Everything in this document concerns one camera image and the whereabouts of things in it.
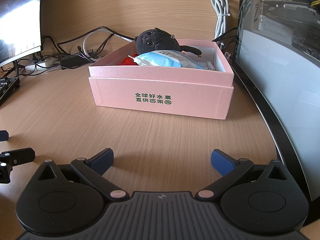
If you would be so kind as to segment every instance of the blue and white plastic package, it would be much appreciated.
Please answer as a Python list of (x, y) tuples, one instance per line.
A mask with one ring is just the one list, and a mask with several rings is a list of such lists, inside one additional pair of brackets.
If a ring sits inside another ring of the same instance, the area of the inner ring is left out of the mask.
[(140, 66), (185, 67), (206, 69), (197, 62), (176, 50), (156, 50), (131, 57)]

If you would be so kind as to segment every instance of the printed logo on box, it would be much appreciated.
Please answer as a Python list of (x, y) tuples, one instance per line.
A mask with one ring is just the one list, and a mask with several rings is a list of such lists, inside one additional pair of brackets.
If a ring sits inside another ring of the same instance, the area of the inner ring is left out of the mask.
[(158, 103), (158, 104), (166, 104), (171, 105), (171, 96), (162, 96), (156, 94), (144, 94), (144, 93), (136, 93), (136, 102), (147, 102), (147, 103)]

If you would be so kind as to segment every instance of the metal bolt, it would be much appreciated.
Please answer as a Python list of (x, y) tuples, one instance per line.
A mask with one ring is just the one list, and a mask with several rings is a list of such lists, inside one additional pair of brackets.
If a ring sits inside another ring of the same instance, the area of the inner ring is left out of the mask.
[(211, 191), (211, 190), (200, 190), (198, 192), (198, 195), (199, 197), (202, 197), (202, 198), (209, 198), (209, 197), (213, 197), (214, 193)]
[(110, 196), (113, 198), (122, 198), (125, 195), (127, 195), (127, 193), (123, 190), (120, 190), (120, 189), (111, 191), (111, 193), (110, 193)]

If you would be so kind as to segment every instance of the pink box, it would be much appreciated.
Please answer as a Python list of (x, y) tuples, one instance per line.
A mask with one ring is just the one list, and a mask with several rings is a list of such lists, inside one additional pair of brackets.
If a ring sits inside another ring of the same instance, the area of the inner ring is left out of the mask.
[(217, 71), (158, 66), (122, 66), (136, 52), (135, 42), (115, 50), (89, 67), (97, 106), (225, 119), (233, 93), (233, 71), (215, 42), (178, 40), (199, 48), (196, 62), (213, 63)]

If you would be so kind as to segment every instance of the stuffed animal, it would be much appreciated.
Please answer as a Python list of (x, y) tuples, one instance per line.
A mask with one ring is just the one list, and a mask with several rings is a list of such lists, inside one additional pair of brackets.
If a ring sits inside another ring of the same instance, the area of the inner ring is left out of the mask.
[(201, 50), (190, 47), (180, 46), (178, 41), (171, 35), (163, 30), (154, 28), (141, 33), (138, 37), (135, 37), (136, 49), (139, 55), (155, 50), (176, 50), (186, 51), (201, 57)]

